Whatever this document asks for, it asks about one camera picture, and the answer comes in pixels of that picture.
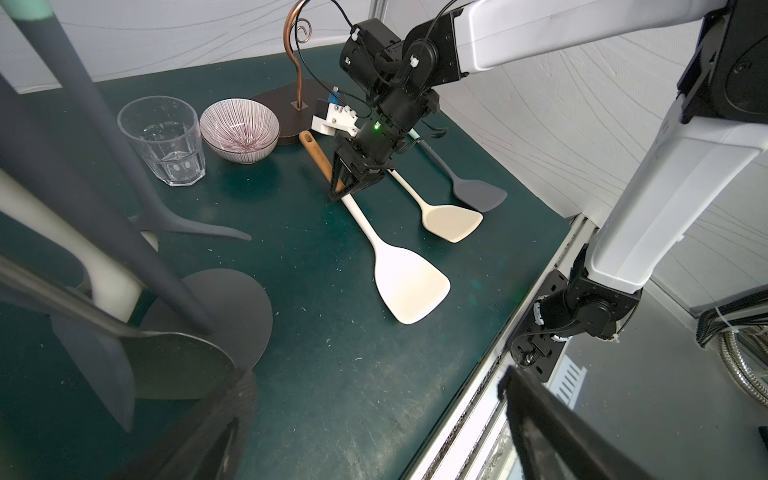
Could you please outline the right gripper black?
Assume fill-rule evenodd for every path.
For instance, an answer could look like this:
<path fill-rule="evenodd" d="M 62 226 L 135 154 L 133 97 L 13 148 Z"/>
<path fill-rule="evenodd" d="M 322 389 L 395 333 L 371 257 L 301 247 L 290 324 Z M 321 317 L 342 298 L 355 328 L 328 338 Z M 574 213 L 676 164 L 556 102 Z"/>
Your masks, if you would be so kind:
<path fill-rule="evenodd" d="M 434 89 L 416 96 L 404 89 L 392 89 L 376 101 L 372 119 L 367 120 L 354 136 L 342 133 L 338 138 L 330 181 L 329 198 L 332 201 L 382 181 L 395 167 L 387 161 L 390 156 L 404 149 L 407 140 L 420 140 L 419 135 L 411 134 L 411 131 L 419 120 L 439 112 L 440 96 Z"/>

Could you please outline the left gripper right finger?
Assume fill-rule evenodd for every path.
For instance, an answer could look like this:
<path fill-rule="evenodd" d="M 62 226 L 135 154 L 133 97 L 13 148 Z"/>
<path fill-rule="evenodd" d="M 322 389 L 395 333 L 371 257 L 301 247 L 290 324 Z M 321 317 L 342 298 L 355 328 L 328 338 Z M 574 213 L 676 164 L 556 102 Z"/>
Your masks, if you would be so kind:
<path fill-rule="evenodd" d="M 636 462 L 604 440 L 530 372 L 510 366 L 498 386 L 526 479 L 650 479 Z"/>

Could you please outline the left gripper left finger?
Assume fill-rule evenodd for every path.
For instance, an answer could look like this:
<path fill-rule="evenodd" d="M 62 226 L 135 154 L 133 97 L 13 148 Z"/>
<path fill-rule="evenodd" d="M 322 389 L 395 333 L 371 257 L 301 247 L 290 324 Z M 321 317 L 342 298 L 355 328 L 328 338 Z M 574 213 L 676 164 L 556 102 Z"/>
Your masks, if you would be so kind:
<path fill-rule="evenodd" d="M 230 373 L 144 454 L 112 479 L 234 479 L 256 407 L 249 370 Z"/>

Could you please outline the cream spatula mint handle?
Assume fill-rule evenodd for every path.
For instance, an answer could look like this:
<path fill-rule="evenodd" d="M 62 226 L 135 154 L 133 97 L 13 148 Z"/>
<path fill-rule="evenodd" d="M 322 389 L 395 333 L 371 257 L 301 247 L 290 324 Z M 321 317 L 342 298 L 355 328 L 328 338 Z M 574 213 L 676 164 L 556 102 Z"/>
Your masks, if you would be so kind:
<path fill-rule="evenodd" d="M 458 243 L 473 233 L 483 221 L 483 215 L 473 210 L 448 204 L 429 204 L 396 170 L 390 170 L 389 174 L 418 204 L 422 225 L 432 234 L 448 242 Z"/>

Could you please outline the white spatula light wood handle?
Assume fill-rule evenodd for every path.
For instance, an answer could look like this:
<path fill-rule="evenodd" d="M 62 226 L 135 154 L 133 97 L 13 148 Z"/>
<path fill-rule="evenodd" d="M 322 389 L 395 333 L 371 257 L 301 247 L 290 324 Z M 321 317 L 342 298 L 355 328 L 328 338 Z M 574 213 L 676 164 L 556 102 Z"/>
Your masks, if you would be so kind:
<path fill-rule="evenodd" d="M 352 195 L 341 202 L 372 245 L 374 281 L 387 308 L 402 324 L 422 320 L 447 297 L 449 279 L 419 254 L 381 239 Z"/>

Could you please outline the grey spatula mint handle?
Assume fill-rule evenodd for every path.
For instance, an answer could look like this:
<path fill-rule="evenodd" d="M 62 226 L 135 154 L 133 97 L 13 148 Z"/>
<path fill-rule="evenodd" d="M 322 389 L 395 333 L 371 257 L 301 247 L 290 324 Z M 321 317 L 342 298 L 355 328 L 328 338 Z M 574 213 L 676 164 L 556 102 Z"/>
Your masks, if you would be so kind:
<path fill-rule="evenodd" d="M 499 187 L 482 180 L 464 179 L 457 176 L 434 149 L 426 143 L 425 138 L 414 129 L 410 130 L 409 136 L 420 145 L 426 155 L 450 178 L 453 195 L 472 209 L 480 213 L 486 213 L 501 205 L 507 198 L 507 192 Z"/>

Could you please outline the grey utensil rack stand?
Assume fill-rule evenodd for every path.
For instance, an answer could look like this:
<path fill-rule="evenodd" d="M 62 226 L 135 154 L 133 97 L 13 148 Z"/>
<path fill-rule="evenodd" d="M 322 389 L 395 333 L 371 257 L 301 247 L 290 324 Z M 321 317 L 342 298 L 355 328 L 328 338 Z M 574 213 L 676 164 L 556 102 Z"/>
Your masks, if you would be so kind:
<path fill-rule="evenodd" d="M 1 167 L 158 298 L 144 321 L 179 327 L 252 369 L 267 349 L 273 309 L 252 276 L 208 269 L 179 277 L 131 222 L 55 148 L 15 89 L 1 82 Z"/>

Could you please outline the brown metal scroll stand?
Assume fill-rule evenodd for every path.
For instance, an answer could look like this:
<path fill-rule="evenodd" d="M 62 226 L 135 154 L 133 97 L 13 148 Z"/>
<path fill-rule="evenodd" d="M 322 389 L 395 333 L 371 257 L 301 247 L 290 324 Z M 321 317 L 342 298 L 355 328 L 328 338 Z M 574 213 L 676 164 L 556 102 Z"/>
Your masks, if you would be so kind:
<path fill-rule="evenodd" d="M 296 80 L 253 97 L 254 101 L 268 107 L 276 115 L 280 127 L 279 145 L 299 142 L 299 134 L 311 127 L 316 101 L 326 100 L 332 89 L 329 82 L 304 80 L 302 67 L 291 45 L 290 33 L 302 20 L 299 10 L 306 4 L 307 1 L 297 1 L 294 4 L 286 17 L 282 33 L 284 50 L 295 67 Z"/>

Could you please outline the pink striped bowl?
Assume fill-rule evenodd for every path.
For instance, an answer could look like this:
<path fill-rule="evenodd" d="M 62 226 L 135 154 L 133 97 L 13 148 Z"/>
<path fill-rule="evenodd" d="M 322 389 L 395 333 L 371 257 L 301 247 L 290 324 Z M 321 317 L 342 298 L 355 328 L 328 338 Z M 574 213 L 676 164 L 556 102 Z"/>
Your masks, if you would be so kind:
<path fill-rule="evenodd" d="M 221 158 L 255 164 L 277 146 L 280 124 L 275 113 L 250 99 L 232 98 L 210 105 L 200 116 L 201 134 Z"/>

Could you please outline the clear drinking glass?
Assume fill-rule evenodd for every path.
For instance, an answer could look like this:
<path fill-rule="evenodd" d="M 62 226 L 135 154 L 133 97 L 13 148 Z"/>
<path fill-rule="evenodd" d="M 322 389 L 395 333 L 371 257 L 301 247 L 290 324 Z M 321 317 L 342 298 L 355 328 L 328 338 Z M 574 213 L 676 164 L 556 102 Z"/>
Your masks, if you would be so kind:
<path fill-rule="evenodd" d="M 118 113 L 120 130 L 156 178 L 171 187 L 191 186 L 206 174 L 196 110 L 170 96 L 149 96 Z"/>

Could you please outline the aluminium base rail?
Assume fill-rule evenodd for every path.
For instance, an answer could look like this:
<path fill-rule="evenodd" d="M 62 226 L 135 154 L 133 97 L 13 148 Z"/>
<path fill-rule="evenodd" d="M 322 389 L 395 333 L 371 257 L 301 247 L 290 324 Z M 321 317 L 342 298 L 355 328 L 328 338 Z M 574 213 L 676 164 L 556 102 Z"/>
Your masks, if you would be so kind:
<path fill-rule="evenodd" d="M 571 219 L 565 239 L 454 396 L 403 473 L 405 479 L 459 479 L 470 475 L 477 457 L 488 451 L 482 443 L 505 424 L 505 407 L 497 398 L 497 385 L 506 369 L 513 365 L 506 351 L 507 340 L 533 300 L 542 294 L 548 276 L 553 272 L 563 278 L 569 276 L 576 256 L 595 228 L 582 213 Z"/>

